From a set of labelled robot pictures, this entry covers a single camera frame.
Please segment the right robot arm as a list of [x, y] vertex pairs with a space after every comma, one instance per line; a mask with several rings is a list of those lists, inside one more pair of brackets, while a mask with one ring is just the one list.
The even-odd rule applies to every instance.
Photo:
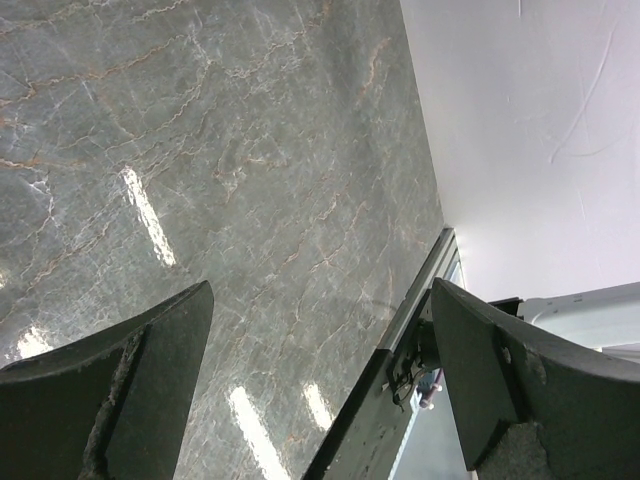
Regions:
[[556, 336], [598, 350], [639, 349], [639, 284], [523, 301], [517, 315]]

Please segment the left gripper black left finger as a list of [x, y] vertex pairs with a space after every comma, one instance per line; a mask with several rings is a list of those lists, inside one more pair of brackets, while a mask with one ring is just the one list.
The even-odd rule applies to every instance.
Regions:
[[203, 281], [2, 368], [2, 478], [173, 478], [213, 309]]

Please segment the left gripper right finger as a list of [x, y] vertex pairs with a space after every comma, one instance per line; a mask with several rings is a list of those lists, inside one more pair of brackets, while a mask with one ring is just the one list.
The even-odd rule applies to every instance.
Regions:
[[636, 479], [639, 366], [437, 279], [431, 308], [466, 467], [481, 479]]

